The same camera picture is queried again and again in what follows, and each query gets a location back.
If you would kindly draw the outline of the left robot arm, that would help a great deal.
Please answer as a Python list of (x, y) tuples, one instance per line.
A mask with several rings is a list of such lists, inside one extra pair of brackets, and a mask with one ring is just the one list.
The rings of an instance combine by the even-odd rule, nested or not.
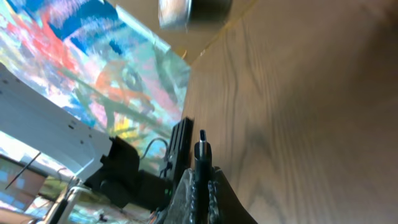
[(118, 136), (82, 123), (1, 65), (1, 131), (54, 158), (85, 186), (123, 208), (165, 208), (188, 168), (193, 120), (172, 129), (158, 175), (139, 165), (143, 158)]

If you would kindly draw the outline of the colourful abstract painting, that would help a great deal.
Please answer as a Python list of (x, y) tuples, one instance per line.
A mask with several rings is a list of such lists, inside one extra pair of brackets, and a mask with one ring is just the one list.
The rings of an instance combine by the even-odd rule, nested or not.
[[(143, 158), (140, 169), (160, 173), (172, 129), (184, 118), (190, 68), (124, 9), (107, 1), (2, 1), (1, 65), (82, 123), (132, 145)], [(47, 177), (63, 187), (61, 195), (44, 198), (55, 208), (44, 214), (49, 223), (75, 213), (89, 221), (75, 207), (78, 196), (106, 197), (1, 131), (1, 203), (27, 210)], [(99, 221), (138, 222), (125, 207), (106, 197), (111, 213), (101, 207)], [(148, 210), (147, 221), (154, 223), (164, 209)]]

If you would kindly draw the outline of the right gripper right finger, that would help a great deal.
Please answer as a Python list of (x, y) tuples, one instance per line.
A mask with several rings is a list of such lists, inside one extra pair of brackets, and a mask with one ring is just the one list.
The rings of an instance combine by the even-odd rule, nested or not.
[(208, 223), (257, 224), (242, 206), (220, 167), (213, 168), (208, 191)]

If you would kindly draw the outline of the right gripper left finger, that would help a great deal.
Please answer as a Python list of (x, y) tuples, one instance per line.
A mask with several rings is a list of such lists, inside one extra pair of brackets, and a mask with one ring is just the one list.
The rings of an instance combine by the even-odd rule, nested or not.
[(175, 189), (171, 203), (155, 216), (154, 224), (189, 224), (192, 222), (192, 202), (194, 196), (194, 171), (188, 168), (184, 171)]

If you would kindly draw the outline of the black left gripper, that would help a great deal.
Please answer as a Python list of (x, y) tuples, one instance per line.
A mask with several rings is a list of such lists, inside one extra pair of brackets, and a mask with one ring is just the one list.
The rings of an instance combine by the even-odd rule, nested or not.
[(183, 118), (172, 129), (164, 163), (160, 167), (160, 178), (169, 180), (174, 187), (180, 182), (185, 169), (190, 167), (192, 130), (193, 120), (188, 117)]

